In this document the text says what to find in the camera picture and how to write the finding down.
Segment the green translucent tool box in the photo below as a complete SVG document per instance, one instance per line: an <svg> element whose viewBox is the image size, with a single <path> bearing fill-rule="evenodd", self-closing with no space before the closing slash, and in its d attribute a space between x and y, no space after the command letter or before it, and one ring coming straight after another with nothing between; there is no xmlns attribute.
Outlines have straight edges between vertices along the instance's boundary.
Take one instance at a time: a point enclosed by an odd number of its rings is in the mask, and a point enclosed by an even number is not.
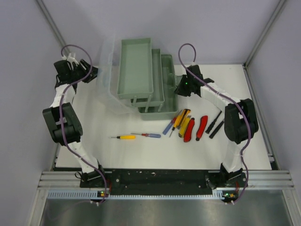
<svg viewBox="0 0 301 226"><path fill-rule="evenodd" d="M96 79L100 103L115 114L137 111L142 120L172 119L178 112L173 58L151 38L111 36L103 42Z"/></svg>

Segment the black hammer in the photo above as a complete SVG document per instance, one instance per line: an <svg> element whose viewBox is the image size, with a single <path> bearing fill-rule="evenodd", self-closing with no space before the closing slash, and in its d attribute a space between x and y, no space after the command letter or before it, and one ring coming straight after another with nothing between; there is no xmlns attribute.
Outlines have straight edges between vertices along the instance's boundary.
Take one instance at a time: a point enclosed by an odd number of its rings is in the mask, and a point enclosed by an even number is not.
<svg viewBox="0 0 301 226"><path fill-rule="evenodd" d="M221 127L223 126L223 124L224 124L224 120L221 121L221 122L217 125L217 127L214 129L214 131L210 134L210 136L209 136L210 139L213 139L213 138L214 138L214 136L215 136L215 135L217 134L217 132L221 129Z"/></svg>
<svg viewBox="0 0 301 226"><path fill-rule="evenodd" d="M214 118L214 120L210 123L210 125L208 126L208 128L206 129L205 133L209 134L210 131L212 130L212 128L214 127L217 119L219 118L219 116L221 115L222 111L220 111L217 116Z"/></svg>

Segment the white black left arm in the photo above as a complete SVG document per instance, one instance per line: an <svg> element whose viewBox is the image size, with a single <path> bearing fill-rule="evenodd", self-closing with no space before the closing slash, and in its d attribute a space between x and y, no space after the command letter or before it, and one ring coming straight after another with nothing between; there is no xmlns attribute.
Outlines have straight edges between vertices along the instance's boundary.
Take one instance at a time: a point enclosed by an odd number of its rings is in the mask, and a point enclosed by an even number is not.
<svg viewBox="0 0 301 226"><path fill-rule="evenodd" d="M92 182L103 186L107 176L99 161L89 154L82 142L82 125L73 109L72 103L77 94L77 81L89 83L97 77L98 69L85 60L76 61L72 57L54 63L57 71L54 101L49 108L42 111L52 140L65 146L80 163L82 182Z"/></svg>

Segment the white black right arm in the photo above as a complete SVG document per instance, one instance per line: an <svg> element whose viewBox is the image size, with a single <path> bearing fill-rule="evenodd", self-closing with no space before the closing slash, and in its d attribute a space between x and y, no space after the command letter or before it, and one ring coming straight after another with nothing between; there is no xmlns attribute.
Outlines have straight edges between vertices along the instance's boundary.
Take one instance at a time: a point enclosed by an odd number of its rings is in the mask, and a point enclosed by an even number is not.
<svg viewBox="0 0 301 226"><path fill-rule="evenodd" d="M229 96L198 65L182 76L174 65L161 67L165 95L162 107L141 107L127 114L105 98L99 81L82 87L86 97L84 145L107 168L195 169L220 166L220 182L231 186L242 170L242 144L258 131L251 99ZM209 104L224 114L225 138L207 145L201 140Z"/></svg>

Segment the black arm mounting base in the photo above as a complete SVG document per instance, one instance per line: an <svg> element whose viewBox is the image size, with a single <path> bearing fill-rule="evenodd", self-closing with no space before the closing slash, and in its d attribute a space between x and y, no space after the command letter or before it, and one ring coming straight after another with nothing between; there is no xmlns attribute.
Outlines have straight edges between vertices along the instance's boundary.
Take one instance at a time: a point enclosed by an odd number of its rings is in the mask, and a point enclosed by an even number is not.
<svg viewBox="0 0 301 226"><path fill-rule="evenodd" d="M225 170L192 169L106 169L104 179L88 183L80 179L81 188L109 189L110 195L205 195L216 188L237 190L246 184L246 174Z"/></svg>

